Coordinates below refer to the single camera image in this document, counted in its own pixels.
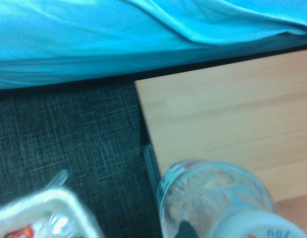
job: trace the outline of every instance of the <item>clear plastic bottle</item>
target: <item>clear plastic bottle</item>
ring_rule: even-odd
[[[257,177],[231,164],[176,163],[162,178],[157,199],[164,238],[307,238],[275,214]]]

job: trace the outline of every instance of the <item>bed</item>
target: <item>bed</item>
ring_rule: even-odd
[[[307,0],[0,0],[0,89],[302,45]]]

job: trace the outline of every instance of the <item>light wood surface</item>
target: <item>light wood surface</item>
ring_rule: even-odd
[[[307,50],[136,87],[161,175],[208,158],[255,173],[278,202],[307,195]]]

